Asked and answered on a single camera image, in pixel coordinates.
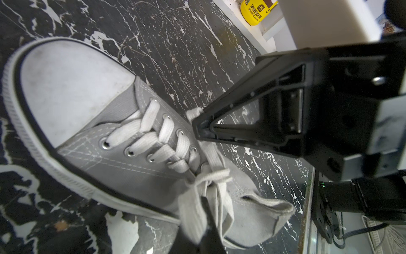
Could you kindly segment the aluminium frame rail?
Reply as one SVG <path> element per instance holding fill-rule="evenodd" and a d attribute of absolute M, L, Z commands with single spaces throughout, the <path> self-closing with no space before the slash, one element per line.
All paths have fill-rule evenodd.
<path fill-rule="evenodd" d="M 307 180 L 304 211 L 300 225 L 298 254 L 322 254 L 323 240 L 315 223 L 311 219 L 311 207 L 316 177 L 317 171 L 315 167 L 313 167 Z"/>

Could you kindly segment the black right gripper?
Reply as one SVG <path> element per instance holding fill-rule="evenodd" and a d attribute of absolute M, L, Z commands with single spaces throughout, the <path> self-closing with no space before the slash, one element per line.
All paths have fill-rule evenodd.
<path fill-rule="evenodd" d="M 253 124 L 219 123 L 252 103 Z M 306 161 L 334 182 L 405 170 L 406 34 L 259 56 L 192 127 L 200 141 L 288 157 L 310 151 Z"/>

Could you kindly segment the grey canvas sneaker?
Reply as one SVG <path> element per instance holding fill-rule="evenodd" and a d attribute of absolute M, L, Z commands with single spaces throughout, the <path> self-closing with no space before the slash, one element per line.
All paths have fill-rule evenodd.
<path fill-rule="evenodd" d="M 110 150 L 99 142 L 136 111 L 145 113 L 156 99 L 160 110 L 152 130 L 159 132 L 163 115 L 171 116 L 174 129 L 185 132 L 203 164 L 207 159 L 191 126 L 203 113 L 201 108 L 180 116 L 114 58 L 92 45 L 62 37 L 32 41 L 15 51 L 3 69 L 2 95 L 23 144 L 56 181 L 111 208 L 181 227 L 178 198 L 197 173 L 178 173 L 166 162 L 149 162 L 147 156 L 158 147 L 126 156 L 124 150 L 139 135 Z M 227 192 L 235 220 L 221 240 L 227 247 L 247 249 L 276 235 L 296 208 L 284 200 L 262 197 L 251 178 L 224 159 L 232 177 Z"/>

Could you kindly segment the white shoelace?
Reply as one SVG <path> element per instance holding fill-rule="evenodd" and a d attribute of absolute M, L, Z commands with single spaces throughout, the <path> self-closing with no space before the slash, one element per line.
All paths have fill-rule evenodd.
<path fill-rule="evenodd" d="M 187 184 L 188 190 L 178 198 L 181 227 L 192 243 L 199 244 L 208 227 L 207 216 L 213 215 L 215 227 L 223 239 L 235 220 L 232 198 L 227 192 L 227 183 L 232 177 L 225 166 L 225 159 L 214 144 L 201 141 L 199 145 L 207 159 L 202 164 L 199 153 L 191 148 L 185 132 L 175 130 L 174 121 L 167 114 L 162 117 L 159 132 L 153 131 L 159 110 L 160 104 L 156 99 L 152 100 L 145 113 L 136 111 L 128 117 L 126 124 L 103 138 L 100 146 L 110 150 L 139 135 L 139 140 L 124 150 L 126 156 L 135 157 L 158 147 L 156 152 L 147 156 L 149 162 L 166 162 L 178 173 L 197 173 L 193 182 Z"/>

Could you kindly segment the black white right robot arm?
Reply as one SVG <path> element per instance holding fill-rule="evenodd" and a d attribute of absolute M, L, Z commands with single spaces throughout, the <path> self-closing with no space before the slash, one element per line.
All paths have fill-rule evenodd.
<path fill-rule="evenodd" d="M 303 158 L 334 211 L 406 221 L 406 34 L 256 58 L 192 122 L 197 139 Z"/>

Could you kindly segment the yellow container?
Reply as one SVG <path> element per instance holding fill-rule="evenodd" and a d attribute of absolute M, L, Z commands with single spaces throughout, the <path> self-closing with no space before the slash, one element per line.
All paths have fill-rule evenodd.
<path fill-rule="evenodd" d="M 240 11 L 250 26 L 258 25 L 279 4 L 276 0 L 243 0 Z"/>

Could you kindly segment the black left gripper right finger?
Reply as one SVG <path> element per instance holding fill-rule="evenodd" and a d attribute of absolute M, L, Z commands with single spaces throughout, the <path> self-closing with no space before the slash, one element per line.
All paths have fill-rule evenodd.
<path fill-rule="evenodd" d="M 208 200 L 201 197 L 203 209 L 207 215 L 207 229 L 199 244 L 200 254 L 226 254 L 217 226 L 211 214 Z"/>

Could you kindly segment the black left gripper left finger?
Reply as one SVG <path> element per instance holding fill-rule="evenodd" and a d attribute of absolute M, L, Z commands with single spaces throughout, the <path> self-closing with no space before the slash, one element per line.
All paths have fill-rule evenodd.
<path fill-rule="evenodd" d="M 180 227 L 169 254 L 198 254 L 199 252 L 199 246 L 191 242 Z"/>

